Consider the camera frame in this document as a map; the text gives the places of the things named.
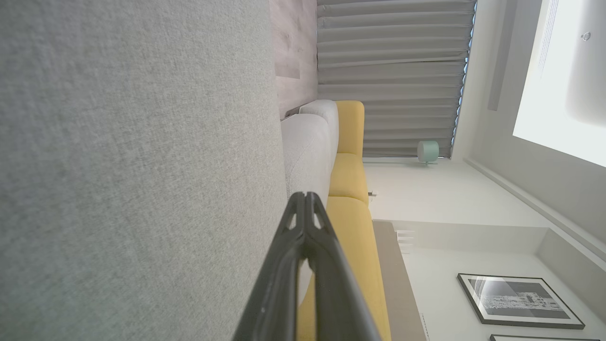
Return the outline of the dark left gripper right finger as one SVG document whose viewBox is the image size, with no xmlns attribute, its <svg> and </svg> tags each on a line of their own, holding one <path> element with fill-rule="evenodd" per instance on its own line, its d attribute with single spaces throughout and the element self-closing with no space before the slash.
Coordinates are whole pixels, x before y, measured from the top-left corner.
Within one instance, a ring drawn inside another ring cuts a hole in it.
<svg viewBox="0 0 606 341">
<path fill-rule="evenodd" d="M 305 339 L 381 341 L 383 279 L 372 219 L 354 198 L 323 205 L 306 195 L 305 256 L 312 269 L 305 298 Z"/>
</svg>

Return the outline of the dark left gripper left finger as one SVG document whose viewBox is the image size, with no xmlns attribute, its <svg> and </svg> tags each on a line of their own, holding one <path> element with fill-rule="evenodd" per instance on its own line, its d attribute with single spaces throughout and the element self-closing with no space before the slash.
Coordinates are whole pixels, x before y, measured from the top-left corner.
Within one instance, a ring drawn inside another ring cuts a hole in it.
<svg viewBox="0 0 606 341">
<path fill-rule="evenodd" d="M 234 341 L 296 340 L 306 195 L 292 194 L 234 332 Z"/>
</svg>

